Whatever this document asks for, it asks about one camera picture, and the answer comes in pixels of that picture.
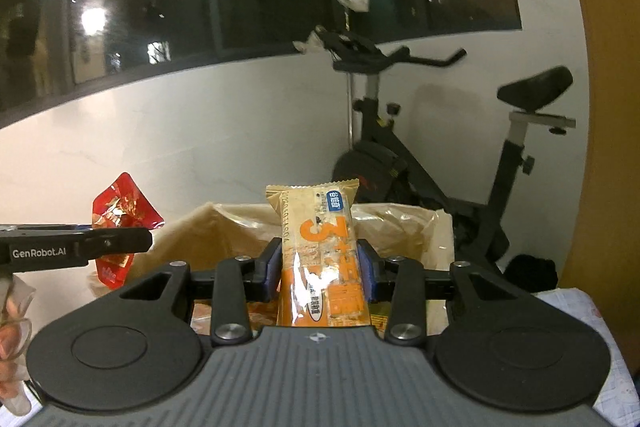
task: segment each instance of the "human hand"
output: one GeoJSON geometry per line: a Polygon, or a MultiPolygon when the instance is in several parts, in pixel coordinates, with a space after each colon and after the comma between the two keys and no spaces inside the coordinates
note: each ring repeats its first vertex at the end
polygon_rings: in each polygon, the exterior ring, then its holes
{"type": "Polygon", "coordinates": [[[31,410],[23,384],[29,378],[24,352],[31,337],[31,321],[24,314],[33,293],[33,288],[13,276],[0,324],[0,401],[16,416],[31,410]]]}

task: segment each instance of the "bike handlebar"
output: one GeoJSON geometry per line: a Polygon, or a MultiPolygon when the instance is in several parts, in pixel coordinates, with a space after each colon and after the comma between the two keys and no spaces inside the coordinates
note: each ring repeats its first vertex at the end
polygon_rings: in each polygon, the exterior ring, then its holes
{"type": "Polygon", "coordinates": [[[464,57],[466,57],[466,50],[464,48],[460,48],[449,58],[445,58],[444,60],[438,60],[437,58],[408,57],[405,60],[398,60],[398,62],[420,64],[421,66],[433,66],[434,68],[448,68],[462,60],[464,57]]]}
{"type": "Polygon", "coordinates": [[[398,62],[448,68],[466,55],[466,50],[460,48],[444,60],[412,57],[411,51],[406,46],[401,46],[389,55],[385,55],[372,41],[352,32],[337,33],[316,28],[316,34],[324,47],[338,57],[334,62],[334,70],[346,73],[379,74],[398,62]]]}

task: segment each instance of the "bike seat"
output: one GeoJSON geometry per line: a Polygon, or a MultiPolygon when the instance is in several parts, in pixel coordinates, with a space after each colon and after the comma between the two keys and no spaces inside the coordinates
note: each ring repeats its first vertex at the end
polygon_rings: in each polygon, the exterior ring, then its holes
{"type": "Polygon", "coordinates": [[[573,83],[571,71],[565,66],[557,66],[500,87],[498,100],[526,112],[536,112],[560,97],[573,83]]]}

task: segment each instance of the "red snack package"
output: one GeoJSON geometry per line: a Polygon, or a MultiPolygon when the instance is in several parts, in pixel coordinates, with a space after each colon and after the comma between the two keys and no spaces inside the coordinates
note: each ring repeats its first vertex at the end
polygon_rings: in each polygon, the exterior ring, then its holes
{"type": "MultiPolygon", "coordinates": [[[[145,227],[155,230],[164,225],[164,219],[127,172],[118,176],[111,187],[95,198],[91,222],[94,229],[145,227]]],[[[120,288],[127,278],[134,253],[109,254],[96,259],[100,282],[112,290],[120,288]]]]}

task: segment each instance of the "white wall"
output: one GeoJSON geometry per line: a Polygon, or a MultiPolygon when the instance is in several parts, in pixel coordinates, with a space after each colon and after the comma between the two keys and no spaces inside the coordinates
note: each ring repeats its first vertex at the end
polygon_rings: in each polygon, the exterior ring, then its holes
{"type": "Polygon", "coordinates": [[[526,153],[532,175],[520,175],[504,227],[510,253],[553,259],[560,270],[578,211],[589,127],[589,79],[579,0],[518,0],[522,31],[423,39],[415,55],[445,57],[464,47],[468,57],[450,70],[398,66],[383,79],[381,99],[401,103],[397,132],[452,196],[485,201],[508,131],[510,108],[498,86],[564,64],[574,85],[545,112],[576,118],[564,137],[530,128],[526,153]]]}
{"type": "MultiPolygon", "coordinates": [[[[532,176],[504,220],[514,252],[564,262],[577,214],[588,129],[578,0],[519,0],[523,31],[411,42],[416,55],[468,57],[447,71],[397,66],[382,99],[403,106],[398,134],[451,195],[484,200],[506,135],[501,84],[557,64],[575,86],[549,111],[578,119],[566,137],[533,129],[532,176]]],[[[0,223],[87,223],[122,171],[172,220],[204,201],[263,201],[269,183],[326,181],[346,147],[345,81],[326,54],[222,64],[129,84],[0,130],[0,223]]],[[[28,274],[39,327],[88,301],[86,270],[28,274]]]]}

